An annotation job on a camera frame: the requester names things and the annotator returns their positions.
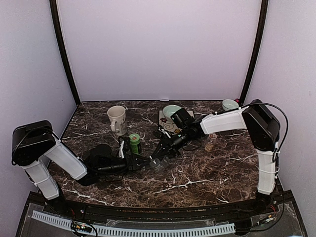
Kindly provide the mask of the green labelled supplement bottle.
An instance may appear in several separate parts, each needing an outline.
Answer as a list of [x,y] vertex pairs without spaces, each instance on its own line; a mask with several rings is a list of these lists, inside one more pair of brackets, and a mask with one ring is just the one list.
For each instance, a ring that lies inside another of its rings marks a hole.
[[130,139],[131,151],[134,154],[141,155],[142,149],[141,149],[140,135],[137,133],[132,133],[129,135],[129,139]]

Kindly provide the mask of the clear pill bottle green label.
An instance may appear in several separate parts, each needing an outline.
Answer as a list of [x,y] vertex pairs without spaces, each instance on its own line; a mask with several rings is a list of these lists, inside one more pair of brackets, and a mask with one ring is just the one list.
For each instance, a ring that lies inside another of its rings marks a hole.
[[217,134],[216,133],[211,133],[208,135],[206,141],[205,141],[205,145],[204,145],[204,149],[207,152],[210,152],[214,149],[215,145],[217,143]]

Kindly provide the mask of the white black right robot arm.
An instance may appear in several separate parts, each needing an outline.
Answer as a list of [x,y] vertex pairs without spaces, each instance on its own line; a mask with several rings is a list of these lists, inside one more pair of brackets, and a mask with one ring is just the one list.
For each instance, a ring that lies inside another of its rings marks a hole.
[[256,214],[263,214],[271,206],[271,199],[268,196],[276,186],[279,154],[289,130],[287,123],[284,135],[280,134],[281,123],[270,108],[278,110],[288,121],[286,113],[281,108],[259,99],[229,111],[212,112],[199,118],[194,118],[185,108],[179,108],[171,115],[171,121],[180,132],[171,134],[164,128],[159,128],[160,141],[150,158],[173,158],[189,142],[212,134],[230,132],[240,136],[245,132],[257,155],[257,192],[262,194],[253,201],[252,210]]

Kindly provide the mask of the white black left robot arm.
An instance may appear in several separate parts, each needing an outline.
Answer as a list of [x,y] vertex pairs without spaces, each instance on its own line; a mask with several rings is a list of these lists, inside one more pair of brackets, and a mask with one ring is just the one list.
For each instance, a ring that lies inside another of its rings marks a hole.
[[100,177],[137,171],[150,161],[133,153],[130,139],[125,137],[120,138],[116,155],[112,154],[110,146],[101,144],[90,150],[87,159],[82,159],[56,136],[47,120],[15,128],[11,163],[25,170],[43,196],[51,201],[50,207],[59,215],[66,215],[70,205],[61,198],[62,190],[42,162],[44,159],[57,164],[82,186],[93,185]]

